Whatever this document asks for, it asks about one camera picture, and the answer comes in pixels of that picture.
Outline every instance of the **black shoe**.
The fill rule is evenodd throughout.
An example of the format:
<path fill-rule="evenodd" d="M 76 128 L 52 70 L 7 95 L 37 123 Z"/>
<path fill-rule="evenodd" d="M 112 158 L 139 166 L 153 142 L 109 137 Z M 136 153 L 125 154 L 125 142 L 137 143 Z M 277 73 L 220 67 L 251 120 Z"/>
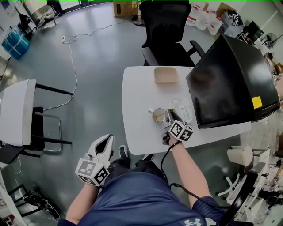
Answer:
<path fill-rule="evenodd" d="M 128 148 L 126 145 L 121 145 L 119 148 L 119 156 L 120 158 L 127 158 L 128 157 Z"/>
<path fill-rule="evenodd" d="M 154 154 L 146 154 L 142 160 L 146 160 L 146 161 L 152 161 L 154 158 Z"/>

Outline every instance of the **yellow sticker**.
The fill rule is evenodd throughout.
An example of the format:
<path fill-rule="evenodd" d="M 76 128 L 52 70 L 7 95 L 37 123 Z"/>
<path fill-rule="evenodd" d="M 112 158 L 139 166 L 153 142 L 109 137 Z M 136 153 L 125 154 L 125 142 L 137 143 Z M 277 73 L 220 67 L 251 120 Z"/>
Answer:
<path fill-rule="evenodd" d="M 252 97 L 252 104 L 254 109 L 262 107 L 261 98 Z"/>

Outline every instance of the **hand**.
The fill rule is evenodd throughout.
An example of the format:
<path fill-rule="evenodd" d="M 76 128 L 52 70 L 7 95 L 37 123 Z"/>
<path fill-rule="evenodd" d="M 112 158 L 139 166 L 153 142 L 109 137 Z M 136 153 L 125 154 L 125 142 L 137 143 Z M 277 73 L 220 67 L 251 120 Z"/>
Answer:
<path fill-rule="evenodd" d="M 176 138 L 170 134 L 169 145 L 173 145 L 177 142 Z"/>

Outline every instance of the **blue bag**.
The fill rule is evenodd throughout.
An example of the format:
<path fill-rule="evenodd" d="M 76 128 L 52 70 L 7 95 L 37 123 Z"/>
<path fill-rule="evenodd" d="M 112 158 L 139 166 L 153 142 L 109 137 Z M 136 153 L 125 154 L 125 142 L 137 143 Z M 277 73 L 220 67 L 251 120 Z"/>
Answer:
<path fill-rule="evenodd" d="M 19 28 L 15 27 L 7 34 L 2 46 L 13 58 L 19 59 L 28 50 L 30 42 L 24 37 Z"/>

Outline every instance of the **cable on floor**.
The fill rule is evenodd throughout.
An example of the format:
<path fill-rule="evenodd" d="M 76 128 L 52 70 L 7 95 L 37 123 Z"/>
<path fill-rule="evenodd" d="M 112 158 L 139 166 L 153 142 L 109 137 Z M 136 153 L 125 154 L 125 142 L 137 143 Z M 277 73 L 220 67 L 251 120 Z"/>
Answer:
<path fill-rule="evenodd" d="M 19 157 L 18 157 L 18 160 L 19 160 L 19 164 L 20 164 L 20 167 L 21 167 L 21 168 L 20 168 L 20 171 L 19 171 L 19 172 L 15 173 L 14 178 L 15 178 L 15 181 L 16 181 L 17 185 L 19 186 L 19 184 L 18 184 L 18 182 L 17 182 L 17 179 L 16 179 L 16 175 L 21 173 L 21 171 L 22 171 L 22 163 L 21 163 Z"/>
<path fill-rule="evenodd" d="M 66 105 L 66 104 L 68 104 L 68 103 L 72 100 L 72 98 L 73 98 L 73 96 L 74 96 L 74 93 L 75 93 L 75 91 L 76 91 L 76 86 L 77 86 L 77 83 L 78 83 L 78 79 L 77 79 L 77 77 L 76 77 L 76 68 L 75 68 L 75 66 L 74 66 L 73 57 L 72 57 L 72 54 L 73 54 L 73 53 L 72 53 L 70 44 L 76 42 L 76 41 L 78 40 L 79 36 L 82 36 L 82 35 L 92 36 L 93 34 L 95 34 L 95 33 L 96 33 L 97 31 L 99 31 L 99 30 L 103 30 L 103 29 L 106 29 L 106 28 L 108 28 L 108 27 L 110 27 L 110 26 L 115 26 L 115 25 L 117 25 L 117 24 L 123 24 L 127 18 L 128 18 L 128 17 L 126 17 L 126 18 L 123 20 L 123 22 L 111 24 L 111 25 L 108 25 L 108 26 L 106 26 L 106 27 L 97 28 L 95 31 L 93 31 L 93 32 L 90 33 L 90 34 L 77 34 L 77 35 L 73 35 L 73 36 L 65 35 L 65 36 L 62 37 L 62 43 L 63 43 L 63 44 L 68 44 L 69 49 L 70 49 L 70 52 L 71 52 L 72 66 L 73 66 L 73 68 L 74 68 L 74 74 L 75 74 L 75 78 L 76 78 L 75 89 L 74 89 L 74 91 L 72 92 L 71 98 L 70 98 L 66 103 L 60 104 L 60 105 L 55 106 L 55 107 L 49 107 L 49 108 L 43 109 L 43 111 L 47 111 L 47 110 L 54 109 L 54 108 L 59 108 L 59 107 L 61 107 L 61 106 L 63 106 L 63 105 Z"/>
<path fill-rule="evenodd" d="M 19 157 L 18 157 L 18 160 L 19 160 L 19 163 L 20 163 L 20 171 L 19 172 L 17 172 L 17 173 L 15 173 L 15 175 L 14 175 L 14 177 L 15 177 L 15 181 L 16 181 L 16 183 L 17 183 L 17 185 L 19 186 L 19 184 L 18 184 L 18 182 L 17 182 L 17 180 L 16 180 L 16 175 L 17 174 L 20 174 L 21 172 L 22 172 L 22 163 L 21 163 L 21 161 L 20 161 L 20 159 L 19 159 Z M 46 218 L 46 219 L 49 219 L 49 220 L 54 220 L 54 221 L 57 221 L 57 220 L 55 220 L 55 219 L 52 219 L 52 218 L 47 218 L 47 217 L 45 217 L 45 216 L 42 216 L 43 218 Z"/>
<path fill-rule="evenodd" d="M 45 217 L 45 216 L 43 216 L 43 215 L 41 215 L 43 218 L 45 218 L 45 219 L 49 219 L 49 220 L 53 220 L 53 221 L 56 221 L 56 222 L 59 222 L 58 220 L 55 220 L 55 219 L 53 219 L 53 218 L 48 218 L 48 217 Z"/>
<path fill-rule="evenodd" d="M 162 173 L 164 174 L 164 177 L 166 179 L 166 182 L 168 183 L 168 178 L 167 178 L 167 175 L 165 173 L 165 171 L 163 170 L 163 162 L 164 162 L 164 159 L 166 158 L 166 156 L 168 155 L 169 151 L 177 144 L 181 143 L 181 141 L 177 141 L 175 144 L 171 145 L 167 152 L 165 153 L 165 155 L 163 156 L 162 158 L 162 161 L 161 161 L 161 164 L 160 164 L 160 169 L 162 171 Z M 202 201 L 203 203 L 205 203 L 206 205 L 209 205 L 211 207 L 216 207 L 216 208 L 220 208 L 220 209 L 228 209 L 230 206 L 219 206 L 219 205 L 214 205 L 214 204 L 211 204 L 205 200 L 203 200 L 202 198 L 198 197 L 197 195 L 195 195 L 194 193 L 190 192 L 189 190 L 187 190 L 184 186 L 180 185 L 180 184 L 176 184 L 176 183 L 172 183 L 170 184 L 170 189 L 172 186 L 175 186 L 176 188 L 182 188 L 186 193 L 188 193 L 189 195 L 191 196 L 194 196 L 195 198 L 197 198 L 199 201 Z"/>

